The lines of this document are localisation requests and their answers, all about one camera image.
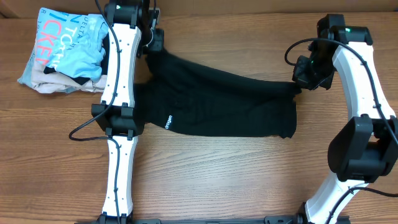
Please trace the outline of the black t-shirt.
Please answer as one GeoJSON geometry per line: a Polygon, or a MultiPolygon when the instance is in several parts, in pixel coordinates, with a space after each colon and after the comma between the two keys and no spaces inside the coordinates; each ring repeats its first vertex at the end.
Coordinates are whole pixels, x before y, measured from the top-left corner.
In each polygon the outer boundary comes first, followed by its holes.
{"type": "Polygon", "coordinates": [[[242,77],[179,58],[149,54],[152,78],[134,87],[138,118],[175,133],[291,138],[297,127],[292,82],[242,77]]]}

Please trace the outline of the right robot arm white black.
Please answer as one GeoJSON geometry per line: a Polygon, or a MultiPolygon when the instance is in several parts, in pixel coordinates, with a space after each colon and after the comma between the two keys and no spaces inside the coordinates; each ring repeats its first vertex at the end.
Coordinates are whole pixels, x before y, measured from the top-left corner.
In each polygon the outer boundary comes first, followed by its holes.
{"type": "Polygon", "coordinates": [[[345,206],[397,161],[397,116],[382,90],[367,27],[347,26],[343,15],[328,14],[308,48],[310,56],[294,63],[293,81],[308,90],[327,89],[339,75],[348,122],[328,147],[328,177],[288,222],[348,223],[341,215],[345,206]]]}

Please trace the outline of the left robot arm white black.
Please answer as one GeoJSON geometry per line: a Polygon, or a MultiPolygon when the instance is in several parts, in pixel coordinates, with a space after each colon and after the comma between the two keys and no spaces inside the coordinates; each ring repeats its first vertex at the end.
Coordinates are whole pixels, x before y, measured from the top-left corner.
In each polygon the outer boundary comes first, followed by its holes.
{"type": "Polygon", "coordinates": [[[163,47],[156,29],[159,9],[149,1],[110,1],[104,9],[109,23],[106,86],[91,114],[105,132],[109,168],[106,198],[97,223],[132,223],[132,170],[138,136],[144,124],[134,116],[136,58],[163,47]]]}

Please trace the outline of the dark folded garment in pile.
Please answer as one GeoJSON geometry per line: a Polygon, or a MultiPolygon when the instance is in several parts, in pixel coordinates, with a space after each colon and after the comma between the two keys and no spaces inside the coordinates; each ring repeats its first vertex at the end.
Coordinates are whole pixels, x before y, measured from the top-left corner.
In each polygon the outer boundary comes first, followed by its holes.
{"type": "Polygon", "coordinates": [[[101,63],[106,51],[103,39],[108,35],[104,24],[89,28],[69,44],[60,44],[44,73],[61,73],[79,85],[98,82],[102,76],[101,63]]]}

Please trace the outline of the light blue printed t-shirt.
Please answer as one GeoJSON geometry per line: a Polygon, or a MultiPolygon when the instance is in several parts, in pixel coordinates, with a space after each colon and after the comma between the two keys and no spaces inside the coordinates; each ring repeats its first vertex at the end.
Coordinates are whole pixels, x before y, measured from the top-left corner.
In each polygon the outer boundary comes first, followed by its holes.
{"type": "Polygon", "coordinates": [[[35,45],[24,73],[18,79],[31,85],[34,63],[46,75],[56,72],[76,80],[100,81],[101,62],[105,56],[103,40],[108,25],[100,14],[69,14],[46,7],[39,10],[35,45]]]}

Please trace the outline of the beige folded garment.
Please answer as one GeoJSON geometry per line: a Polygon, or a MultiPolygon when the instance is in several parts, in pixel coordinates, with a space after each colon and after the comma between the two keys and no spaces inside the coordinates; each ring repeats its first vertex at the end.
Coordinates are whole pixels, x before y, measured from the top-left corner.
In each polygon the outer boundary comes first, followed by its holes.
{"type": "Polygon", "coordinates": [[[24,83],[39,93],[71,92],[75,90],[102,92],[106,85],[106,76],[102,74],[98,82],[89,81],[79,85],[61,73],[46,75],[44,68],[50,64],[60,44],[69,44],[82,34],[78,31],[41,31],[36,37],[32,51],[33,58],[28,61],[19,82],[24,83]]]}

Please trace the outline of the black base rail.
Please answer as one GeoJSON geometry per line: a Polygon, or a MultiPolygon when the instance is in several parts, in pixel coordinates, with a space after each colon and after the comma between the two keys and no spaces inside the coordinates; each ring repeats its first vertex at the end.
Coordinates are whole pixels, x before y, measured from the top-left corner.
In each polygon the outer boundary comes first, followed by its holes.
{"type": "MultiPolygon", "coordinates": [[[[117,224],[117,217],[101,214],[97,220],[89,222],[78,222],[78,224],[117,224]]],[[[120,223],[132,224],[294,224],[305,223],[299,215],[266,216],[264,218],[236,218],[236,219],[207,219],[207,220],[160,220],[137,219],[133,220],[132,215],[128,217],[123,214],[120,223]]],[[[349,216],[338,217],[337,224],[350,224],[349,216]]]]}

